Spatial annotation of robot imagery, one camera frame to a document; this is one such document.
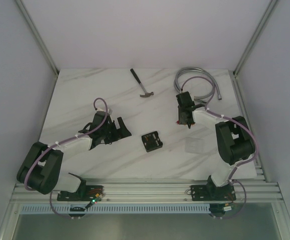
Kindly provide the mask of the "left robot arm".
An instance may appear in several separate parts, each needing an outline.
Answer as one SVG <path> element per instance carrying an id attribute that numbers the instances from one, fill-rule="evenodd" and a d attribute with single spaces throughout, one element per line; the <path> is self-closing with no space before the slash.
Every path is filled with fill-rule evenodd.
<path id="1" fill-rule="evenodd" d="M 86 124 L 74 137 L 51 146 L 40 141 L 34 143 L 18 170 L 17 181 L 25 184 L 26 189 L 43 195 L 52 191 L 65 191 L 75 201 L 82 201 L 87 195 L 83 179 L 61 170 L 62 163 L 100 144 L 110 145 L 130 137 L 132 134 L 122 118 L 117 118 L 117 121 L 118 128 L 108 113 L 97 111 L 93 121 Z"/>

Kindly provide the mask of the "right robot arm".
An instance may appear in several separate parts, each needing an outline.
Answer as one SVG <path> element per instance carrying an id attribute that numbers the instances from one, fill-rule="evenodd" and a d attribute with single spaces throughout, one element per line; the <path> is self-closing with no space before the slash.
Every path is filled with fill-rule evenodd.
<path id="1" fill-rule="evenodd" d="M 216 200 L 224 194 L 223 186 L 232 181 L 238 168 L 253 161 L 258 151 L 255 137 L 242 116 L 230 118 L 214 113 L 205 104 L 195 104 L 187 91 L 176 95 L 176 99 L 178 124 L 188 128 L 201 124 L 215 131 L 221 162 L 209 176 L 213 183 L 206 187 L 206 193 Z"/>

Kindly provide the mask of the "black fuse box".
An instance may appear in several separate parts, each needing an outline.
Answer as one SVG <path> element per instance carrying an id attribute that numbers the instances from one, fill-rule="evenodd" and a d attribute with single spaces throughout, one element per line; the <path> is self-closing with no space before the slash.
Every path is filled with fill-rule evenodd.
<path id="1" fill-rule="evenodd" d="M 158 131 L 142 135 L 141 140 L 147 153 L 163 147 L 163 142 L 160 140 Z"/>

